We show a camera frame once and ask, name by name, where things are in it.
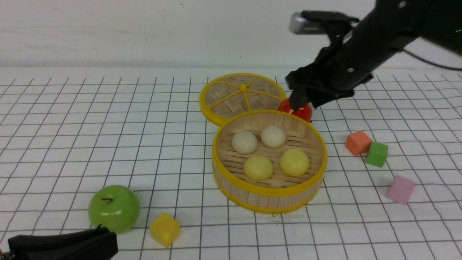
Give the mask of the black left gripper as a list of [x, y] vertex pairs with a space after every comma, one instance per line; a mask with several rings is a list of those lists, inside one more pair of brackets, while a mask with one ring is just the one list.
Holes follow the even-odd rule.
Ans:
[[117, 234], [97, 227], [63, 235], [17, 235], [8, 239], [9, 260], [110, 260]]

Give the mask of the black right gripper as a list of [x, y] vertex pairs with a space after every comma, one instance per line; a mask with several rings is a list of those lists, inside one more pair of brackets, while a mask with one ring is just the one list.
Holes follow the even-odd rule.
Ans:
[[353, 89], [373, 78], [373, 71], [418, 37], [429, 0], [378, 0], [363, 19], [327, 10], [303, 10], [319, 22], [330, 41], [314, 61], [286, 77], [291, 109], [307, 103], [314, 109], [351, 97]]

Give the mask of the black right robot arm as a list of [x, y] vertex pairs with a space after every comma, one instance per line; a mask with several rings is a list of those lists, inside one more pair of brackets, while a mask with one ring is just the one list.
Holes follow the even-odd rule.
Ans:
[[377, 0], [363, 19], [333, 10], [293, 13], [292, 33], [325, 34], [330, 44], [286, 76], [292, 109], [353, 97], [355, 87], [418, 38], [461, 55], [461, 8], [460, 0]]

